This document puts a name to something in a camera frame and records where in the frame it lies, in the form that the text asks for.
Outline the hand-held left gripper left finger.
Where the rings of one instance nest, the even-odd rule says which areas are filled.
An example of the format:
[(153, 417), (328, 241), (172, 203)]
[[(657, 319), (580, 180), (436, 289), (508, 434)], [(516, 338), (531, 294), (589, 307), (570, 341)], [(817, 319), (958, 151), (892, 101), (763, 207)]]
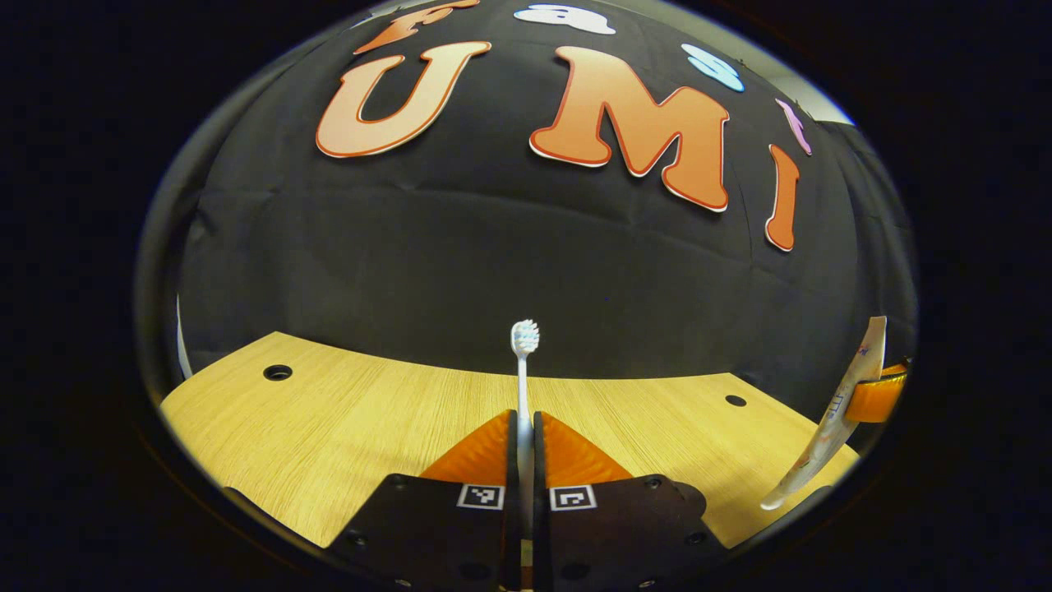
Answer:
[(519, 510), (513, 409), (418, 476), (390, 474), (328, 547), (387, 591), (515, 590)]

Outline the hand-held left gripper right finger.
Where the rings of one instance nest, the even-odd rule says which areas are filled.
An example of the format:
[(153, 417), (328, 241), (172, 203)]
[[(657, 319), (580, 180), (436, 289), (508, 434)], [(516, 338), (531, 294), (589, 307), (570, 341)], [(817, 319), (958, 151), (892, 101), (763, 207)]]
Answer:
[(724, 559), (697, 488), (632, 475), (549, 413), (534, 423), (538, 591), (670, 591)]

